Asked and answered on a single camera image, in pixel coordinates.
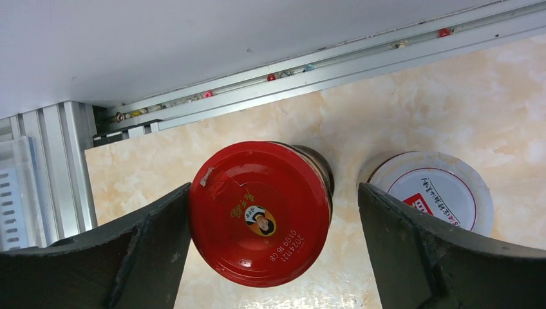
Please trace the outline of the white-lidded brown spice jar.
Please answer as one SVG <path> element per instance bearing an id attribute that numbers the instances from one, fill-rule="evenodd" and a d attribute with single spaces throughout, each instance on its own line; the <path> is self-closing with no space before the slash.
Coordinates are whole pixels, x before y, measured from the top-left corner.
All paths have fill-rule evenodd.
<path id="1" fill-rule="evenodd" d="M 380 153 L 362 165 L 357 181 L 454 226 L 483 236 L 491 233 L 494 205 L 487 184 L 470 165 L 449 154 Z"/>

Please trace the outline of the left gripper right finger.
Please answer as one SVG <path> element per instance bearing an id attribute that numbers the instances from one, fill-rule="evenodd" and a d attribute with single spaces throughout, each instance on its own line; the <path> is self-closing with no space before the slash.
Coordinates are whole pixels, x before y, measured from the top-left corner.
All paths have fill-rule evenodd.
<path id="1" fill-rule="evenodd" d="M 545 251 L 412 209 L 368 183 L 357 200 L 383 308 L 544 308 Z"/>

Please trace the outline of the red-lidded jar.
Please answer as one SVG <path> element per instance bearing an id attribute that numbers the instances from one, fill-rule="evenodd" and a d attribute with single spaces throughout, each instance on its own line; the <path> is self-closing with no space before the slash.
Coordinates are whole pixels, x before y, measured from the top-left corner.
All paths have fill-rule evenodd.
<path id="1" fill-rule="evenodd" d="M 305 273 L 333 214 L 332 168 L 304 145 L 245 141 L 214 153 L 189 190 L 189 230 L 204 261 L 240 285 L 269 288 Z"/>

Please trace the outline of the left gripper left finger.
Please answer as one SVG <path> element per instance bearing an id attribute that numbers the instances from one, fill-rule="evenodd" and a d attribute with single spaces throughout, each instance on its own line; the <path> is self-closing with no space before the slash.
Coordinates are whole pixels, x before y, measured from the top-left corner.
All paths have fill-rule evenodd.
<path id="1" fill-rule="evenodd" d="M 2 308 L 173 308 L 189 250 L 189 184 L 44 248 L 1 253 Z"/>

